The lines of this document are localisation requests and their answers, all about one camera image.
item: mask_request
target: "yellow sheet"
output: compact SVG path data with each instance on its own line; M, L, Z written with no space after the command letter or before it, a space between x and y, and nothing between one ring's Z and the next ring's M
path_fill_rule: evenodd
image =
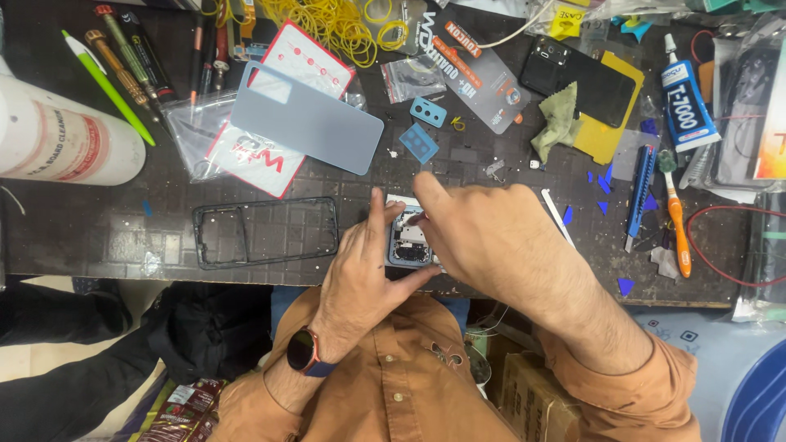
M614 127L595 120L591 116L582 114L578 119L583 121L584 124L582 125L582 129L578 132L578 136L576 136L573 147L588 153L598 164L608 164L612 161L619 139L623 136L623 130L628 123L630 111L634 108L639 90L641 90L641 84L644 82L644 73L608 51L603 54L601 63L634 79L636 87L634 88L633 95L630 97L628 110L625 112L625 119L619 128L615 129Z

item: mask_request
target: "toothbrush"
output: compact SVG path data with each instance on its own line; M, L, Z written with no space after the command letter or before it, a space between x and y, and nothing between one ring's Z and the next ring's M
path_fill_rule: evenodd
M682 203L677 198L677 190L671 179L671 172L677 170L677 163L674 162L674 154L670 150L662 150L658 153L658 169L666 177L666 190L669 193L669 215L674 221L674 232L677 234L677 261L680 263L682 276L687 278L691 271L690 251L688 250L688 240L685 238L685 229L682 227Z

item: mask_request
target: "green cloth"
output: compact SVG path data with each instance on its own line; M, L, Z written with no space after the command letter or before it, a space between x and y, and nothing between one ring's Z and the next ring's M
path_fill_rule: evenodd
M538 136L532 138L532 146L543 164L549 160L551 146L558 142L573 145L579 129L582 128L581 121L573 120L577 91L578 85L573 82L538 105L545 116L546 126Z

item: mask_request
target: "shirt sleeve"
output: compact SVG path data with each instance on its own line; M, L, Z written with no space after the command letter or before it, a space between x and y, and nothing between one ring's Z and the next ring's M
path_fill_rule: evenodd
M701 441L687 402L696 383L696 358L646 333L652 356L621 376L589 370L559 337L546 330L538 334L554 375L582 401L582 440Z
M208 442L294 440L302 420L273 399L265 386L264 373L254 373L221 393L219 424Z

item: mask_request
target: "wristwatch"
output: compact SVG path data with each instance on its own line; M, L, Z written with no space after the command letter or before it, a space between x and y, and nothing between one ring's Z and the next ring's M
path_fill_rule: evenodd
M287 362L304 376L325 378L338 364L319 360L319 337L308 326L296 331L287 346Z

